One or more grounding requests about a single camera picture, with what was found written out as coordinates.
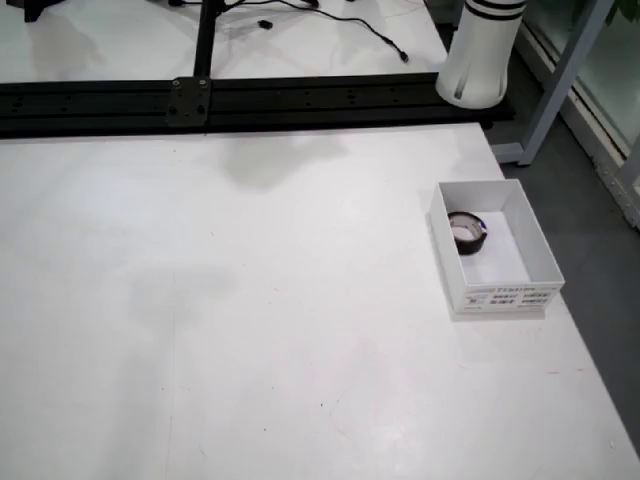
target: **white cylinder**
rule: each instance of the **white cylinder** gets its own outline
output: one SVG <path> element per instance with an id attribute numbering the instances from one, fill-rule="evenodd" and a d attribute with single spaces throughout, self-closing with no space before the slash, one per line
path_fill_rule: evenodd
<path id="1" fill-rule="evenodd" d="M 493 107 L 507 91 L 507 66 L 526 0 L 466 0 L 436 90 L 469 109 Z"/>

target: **roll of tape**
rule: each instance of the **roll of tape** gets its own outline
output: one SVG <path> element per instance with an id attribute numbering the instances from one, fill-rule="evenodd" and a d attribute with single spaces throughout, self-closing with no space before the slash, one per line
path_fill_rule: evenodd
<path id="1" fill-rule="evenodd" d="M 451 212 L 448 217 L 458 253 L 460 255 L 473 255 L 479 252 L 487 239 L 487 226 L 482 219 L 468 212 Z M 460 228 L 469 232 L 468 236 L 470 238 L 464 238 L 462 235 L 456 234 L 455 230 Z"/>

